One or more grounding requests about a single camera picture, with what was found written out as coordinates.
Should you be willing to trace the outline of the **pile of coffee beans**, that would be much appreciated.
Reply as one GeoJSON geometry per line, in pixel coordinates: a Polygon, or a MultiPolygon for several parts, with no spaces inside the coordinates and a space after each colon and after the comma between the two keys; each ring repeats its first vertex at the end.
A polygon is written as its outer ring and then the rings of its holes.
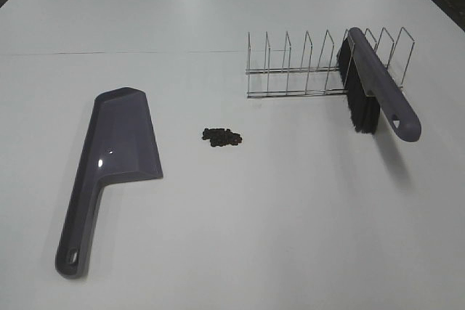
{"type": "Polygon", "coordinates": [[[224,147],[226,145],[237,146],[243,141],[243,138],[230,129],[205,128],[202,133],[202,140],[209,140],[212,147],[224,147]]]}

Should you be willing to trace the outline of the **purple plastic dustpan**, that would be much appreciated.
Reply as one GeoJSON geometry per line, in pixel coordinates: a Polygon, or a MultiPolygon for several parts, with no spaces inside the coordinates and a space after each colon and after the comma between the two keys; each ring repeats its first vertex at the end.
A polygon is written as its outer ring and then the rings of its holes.
{"type": "Polygon", "coordinates": [[[57,272],[68,279],[87,274],[106,186],[161,178],[163,170],[146,93],[123,87],[98,95],[57,247],[57,272]]]}

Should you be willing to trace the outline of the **purple brush black bristles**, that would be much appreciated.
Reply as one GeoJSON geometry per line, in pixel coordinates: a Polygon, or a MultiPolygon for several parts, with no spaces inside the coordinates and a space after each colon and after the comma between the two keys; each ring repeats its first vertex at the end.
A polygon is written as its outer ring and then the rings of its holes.
{"type": "Polygon", "coordinates": [[[380,114],[405,142],[417,142],[421,122],[410,103],[382,64],[361,29],[347,32],[337,55],[341,82],[357,133],[375,134],[380,114]]]}

